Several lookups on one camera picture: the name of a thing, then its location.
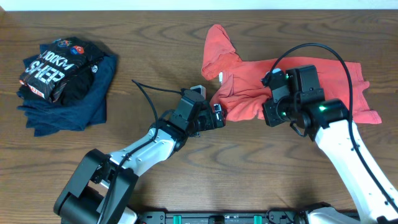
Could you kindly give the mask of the orange red t-shirt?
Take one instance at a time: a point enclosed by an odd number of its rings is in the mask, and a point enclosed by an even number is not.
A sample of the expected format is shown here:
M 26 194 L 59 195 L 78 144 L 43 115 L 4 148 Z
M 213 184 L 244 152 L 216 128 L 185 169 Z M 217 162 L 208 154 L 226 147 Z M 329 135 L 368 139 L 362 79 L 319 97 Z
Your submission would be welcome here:
M 236 53 L 227 32 L 219 24 L 207 33 L 201 74 L 206 80 L 220 78 L 221 86 L 211 99 L 226 110 L 228 121 L 262 119 L 262 104 L 271 97 L 261 79 L 271 69 L 274 60 L 244 61 Z M 338 98 L 349 103 L 348 82 L 342 65 L 337 60 L 313 57 L 287 57 L 278 63 L 282 70 L 314 65 L 321 87 L 328 100 Z

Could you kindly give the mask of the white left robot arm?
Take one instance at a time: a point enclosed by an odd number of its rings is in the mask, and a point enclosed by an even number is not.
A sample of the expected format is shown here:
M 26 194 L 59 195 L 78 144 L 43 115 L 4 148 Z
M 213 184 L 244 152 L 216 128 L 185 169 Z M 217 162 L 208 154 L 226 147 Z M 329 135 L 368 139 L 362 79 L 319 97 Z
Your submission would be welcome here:
M 179 151 L 188 138 L 225 126 L 224 109 L 208 102 L 155 115 L 146 135 L 119 151 L 86 153 L 55 201 L 62 223 L 135 223 L 128 207 L 138 178 Z

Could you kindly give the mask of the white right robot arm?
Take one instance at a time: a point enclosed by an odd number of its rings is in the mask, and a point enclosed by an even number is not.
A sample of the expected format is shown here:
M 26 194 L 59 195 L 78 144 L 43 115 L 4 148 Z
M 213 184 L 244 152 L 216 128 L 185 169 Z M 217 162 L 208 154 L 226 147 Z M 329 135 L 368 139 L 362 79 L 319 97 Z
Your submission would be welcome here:
M 334 208 L 305 213 L 307 223 L 397 223 L 397 190 L 366 148 L 349 110 L 335 98 L 326 100 L 313 65 L 282 71 L 275 69 L 262 79 L 271 89 L 263 103 L 266 124 L 288 122 L 301 137 L 309 137 L 329 158 L 354 201 L 359 218 Z

